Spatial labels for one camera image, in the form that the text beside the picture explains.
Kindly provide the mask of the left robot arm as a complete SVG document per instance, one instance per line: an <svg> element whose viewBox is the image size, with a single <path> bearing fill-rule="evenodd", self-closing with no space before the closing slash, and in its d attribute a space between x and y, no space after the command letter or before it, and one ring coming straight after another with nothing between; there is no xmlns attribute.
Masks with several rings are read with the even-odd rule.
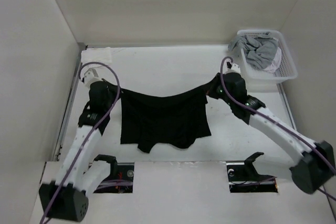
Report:
<svg viewBox="0 0 336 224"><path fill-rule="evenodd" d="M102 180L113 181L118 168L107 161L89 159L110 121L110 113L122 92L119 84L106 80L89 81L89 101L76 129L75 139L55 179L39 189L43 215L50 219L81 222L88 210L89 195Z"/></svg>

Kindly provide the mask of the black tank top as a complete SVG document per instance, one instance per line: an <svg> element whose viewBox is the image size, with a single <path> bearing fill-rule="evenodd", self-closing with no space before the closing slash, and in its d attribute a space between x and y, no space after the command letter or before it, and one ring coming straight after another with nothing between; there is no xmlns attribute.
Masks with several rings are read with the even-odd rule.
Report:
<svg viewBox="0 0 336 224"><path fill-rule="evenodd" d="M157 143L187 149L195 140L211 136L202 87L169 97L155 97L124 89L121 94L121 144L137 144L149 153Z"/></svg>

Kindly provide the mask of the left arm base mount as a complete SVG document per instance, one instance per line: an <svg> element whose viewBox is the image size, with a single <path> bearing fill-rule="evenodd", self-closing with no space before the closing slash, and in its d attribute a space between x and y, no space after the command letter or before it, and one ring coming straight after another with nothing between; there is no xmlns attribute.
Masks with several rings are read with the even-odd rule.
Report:
<svg viewBox="0 0 336 224"><path fill-rule="evenodd" d="M118 163L116 157L99 154L94 161L103 161L110 165L110 174L94 191L96 194L133 193L134 163Z"/></svg>

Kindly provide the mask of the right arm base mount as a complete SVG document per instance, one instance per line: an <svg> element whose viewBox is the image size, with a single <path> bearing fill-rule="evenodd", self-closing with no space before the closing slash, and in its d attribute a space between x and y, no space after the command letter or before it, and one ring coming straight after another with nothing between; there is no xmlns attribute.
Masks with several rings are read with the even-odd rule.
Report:
<svg viewBox="0 0 336 224"><path fill-rule="evenodd" d="M277 193L276 177L261 175L254 167L254 161L264 155L255 152L243 161L226 162L230 193Z"/></svg>

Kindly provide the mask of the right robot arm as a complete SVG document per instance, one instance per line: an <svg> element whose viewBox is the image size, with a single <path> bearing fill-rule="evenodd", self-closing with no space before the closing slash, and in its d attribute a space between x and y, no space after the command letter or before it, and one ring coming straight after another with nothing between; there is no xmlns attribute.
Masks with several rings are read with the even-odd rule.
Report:
<svg viewBox="0 0 336 224"><path fill-rule="evenodd" d="M261 100L247 93L240 74L217 73L201 90L210 98L224 101L236 118L262 132L291 158L286 165L271 161L258 163L256 160L263 152L254 152L239 165L243 172L237 174L238 179L258 183L282 177L311 195L335 176L332 145L326 141L318 143L286 125Z"/></svg>

